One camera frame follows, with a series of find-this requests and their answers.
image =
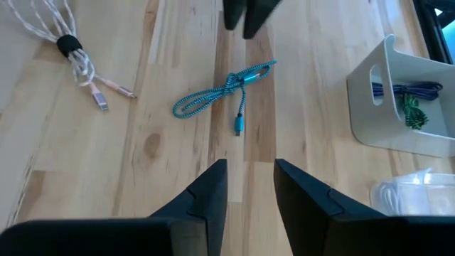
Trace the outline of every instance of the charging cable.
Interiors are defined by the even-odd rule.
[[[239,112],[235,118],[234,131],[236,136],[240,136],[243,132],[244,119],[243,110],[245,108],[245,102],[247,100],[245,86],[264,79],[270,73],[272,65],[277,63],[275,60],[268,63],[256,65],[254,67],[243,70],[239,73],[230,73],[226,78],[226,83],[221,87],[216,87],[201,92],[193,93],[192,95],[186,96],[179,100],[172,109],[173,115],[177,118],[189,118],[199,112],[203,111],[215,101],[219,100],[224,96],[231,95],[237,89],[242,90],[242,101],[240,102]],[[185,106],[181,106],[183,103],[192,100]]]
[[[101,110],[107,110],[107,101],[104,95],[98,90],[96,85],[93,83],[94,80],[102,82],[109,88],[117,91],[119,94],[135,98],[133,92],[125,87],[119,86],[115,82],[112,82],[106,78],[101,77],[95,72],[95,67],[90,60],[89,55],[82,49],[82,45],[76,37],[76,25],[73,13],[68,5],[68,0],[63,0],[63,4],[68,13],[69,24],[66,24],[65,19],[62,17],[58,8],[54,4],[54,0],[41,0],[45,7],[52,14],[53,23],[58,32],[54,35],[47,27],[46,23],[41,18],[38,10],[36,9],[36,1],[30,0],[31,8],[34,11],[35,17],[41,24],[41,29],[32,26],[30,23],[25,21],[20,13],[17,11],[12,0],[2,0],[6,4],[17,19],[22,23],[24,28],[38,37],[53,42],[57,45],[59,51],[70,61],[73,67],[73,75],[75,81],[80,87],[89,87],[92,92],[93,100]]]

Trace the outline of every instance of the wooden table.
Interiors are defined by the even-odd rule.
[[[11,37],[5,43],[2,34],[0,89],[12,95],[0,117],[0,228],[39,218],[144,217],[226,158],[223,254],[290,255],[275,158],[364,204],[378,181],[429,166],[452,171],[450,159],[364,146],[350,130],[346,75],[386,34],[397,36],[399,50],[427,54],[412,1],[284,0],[251,41],[241,26],[224,29],[222,9],[221,0],[75,1],[79,38],[98,73],[139,96],[102,87],[108,112],[75,86],[55,46],[2,17]],[[273,73],[247,88],[241,137],[232,130],[239,92],[197,117],[172,115],[183,96],[272,59]]]

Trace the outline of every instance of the green cable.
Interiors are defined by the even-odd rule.
[[[403,112],[405,113],[405,124],[411,129],[421,130],[428,122],[427,115],[419,108],[419,100],[410,94],[403,95]]]

